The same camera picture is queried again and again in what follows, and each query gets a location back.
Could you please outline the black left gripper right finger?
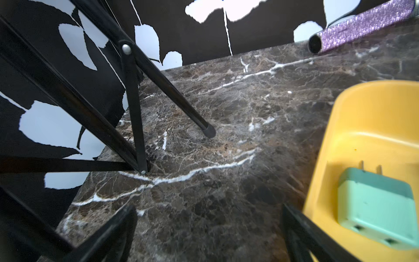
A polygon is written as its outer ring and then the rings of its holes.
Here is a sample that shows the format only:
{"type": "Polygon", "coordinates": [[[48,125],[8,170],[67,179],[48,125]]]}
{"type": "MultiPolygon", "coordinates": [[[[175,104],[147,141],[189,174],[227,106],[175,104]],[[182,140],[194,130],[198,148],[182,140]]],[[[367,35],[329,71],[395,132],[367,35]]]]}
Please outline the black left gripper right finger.
{"type": "Polygon", "coordinates": [[[283,234],[292,262],[358,262],[301,211],[291,205],[282,207],[283,234]]]}

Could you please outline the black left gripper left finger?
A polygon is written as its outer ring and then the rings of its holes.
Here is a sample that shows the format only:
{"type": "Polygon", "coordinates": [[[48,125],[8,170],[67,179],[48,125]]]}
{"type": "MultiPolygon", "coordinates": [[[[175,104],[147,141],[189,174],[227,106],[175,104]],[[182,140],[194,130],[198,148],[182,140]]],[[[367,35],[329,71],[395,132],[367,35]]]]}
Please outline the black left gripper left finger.
{"type": "Polygon", "coordinates": [[[136,208],[133,205],[125,206],[61,261],[126,262],[136,225],[136,208]]]}

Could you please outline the green plug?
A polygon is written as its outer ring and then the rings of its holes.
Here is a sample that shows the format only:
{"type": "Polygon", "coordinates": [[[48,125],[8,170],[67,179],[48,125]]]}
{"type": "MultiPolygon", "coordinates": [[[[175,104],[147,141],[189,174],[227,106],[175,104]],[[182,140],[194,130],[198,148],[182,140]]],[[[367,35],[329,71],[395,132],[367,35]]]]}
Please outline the green plug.
{"type": "Polygon", "coordinates": [[[338,180],[338,223],[395,250],[419,247],[419,224],[411,186],[359,168],[346,168],[338,180]]]}

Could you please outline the yellow storage box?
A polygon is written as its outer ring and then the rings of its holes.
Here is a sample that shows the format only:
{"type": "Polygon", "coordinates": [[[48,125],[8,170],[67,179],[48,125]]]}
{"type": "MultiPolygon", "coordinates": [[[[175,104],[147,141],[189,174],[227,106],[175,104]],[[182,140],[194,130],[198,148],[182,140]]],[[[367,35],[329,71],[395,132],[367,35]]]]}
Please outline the yellow storage box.
{"type": "Polygon", "coordinates": [[[395,250],[338,223],[338,180],[347,168],[411,186],[419,198],[419,84],[386,80],[355,85],[336,99],[303,212],[363,262],[416,262],[418,250],[395,250]]]}

